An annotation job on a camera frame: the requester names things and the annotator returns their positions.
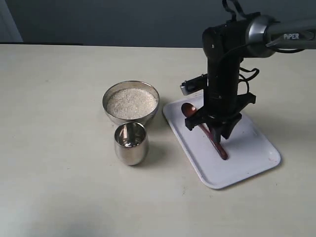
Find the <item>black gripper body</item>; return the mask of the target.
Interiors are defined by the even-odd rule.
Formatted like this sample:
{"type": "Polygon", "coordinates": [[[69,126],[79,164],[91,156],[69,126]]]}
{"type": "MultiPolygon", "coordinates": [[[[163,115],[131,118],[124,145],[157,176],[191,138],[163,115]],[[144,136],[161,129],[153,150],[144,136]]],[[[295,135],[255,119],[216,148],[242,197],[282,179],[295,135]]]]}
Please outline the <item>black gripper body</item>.
{"type": "Polygon", "coordinates": [[[240,82],[248,80],[239,78],[242,56],[226,55],[212,61],[207,59],[207,87],[203,89],[203,106],[189,118],[185,119],[185,126],[192,130],[199,124],[218,121],[223,125],[248,104],[256,102],[256,96],[249,91],[238,94],[240,82]]]}

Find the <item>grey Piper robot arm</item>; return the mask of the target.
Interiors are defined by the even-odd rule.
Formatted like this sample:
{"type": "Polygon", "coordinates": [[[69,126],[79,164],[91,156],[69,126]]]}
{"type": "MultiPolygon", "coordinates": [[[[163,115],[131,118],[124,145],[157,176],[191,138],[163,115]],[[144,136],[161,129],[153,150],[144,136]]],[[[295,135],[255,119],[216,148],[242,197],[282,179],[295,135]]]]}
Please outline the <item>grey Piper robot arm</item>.
{"type": "Polygon", "coordinates": [[[277,22],[254,15],[207,28],[202,34],[207,74],[182,83],[184,94],[203,91],[203,106],[185,119],[192,130],[205,123],[215,142],[228,139],[241,111],[256,102],[250,92],[239,95],[240,64],[244,58],[267,58],[275,52],[296,53],[316,47],[316,20],[277,22]]]}

